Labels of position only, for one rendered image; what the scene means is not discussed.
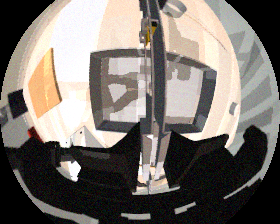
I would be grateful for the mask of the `light brown wooden board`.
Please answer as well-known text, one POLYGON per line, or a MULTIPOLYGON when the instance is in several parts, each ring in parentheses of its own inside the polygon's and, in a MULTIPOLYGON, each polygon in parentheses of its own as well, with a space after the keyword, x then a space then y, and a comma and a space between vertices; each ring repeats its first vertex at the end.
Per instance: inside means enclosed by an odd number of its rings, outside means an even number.
POLYGON ((35 72, 30 77, 30 82, 27 83, 29 84, 30 101, 37 118, 42 117, 42 114, 50 111, 52 107, 62 101, 59 87, 57 87, 52 49, 54 48, 49 48, 45 56, 42 56, 35 72))

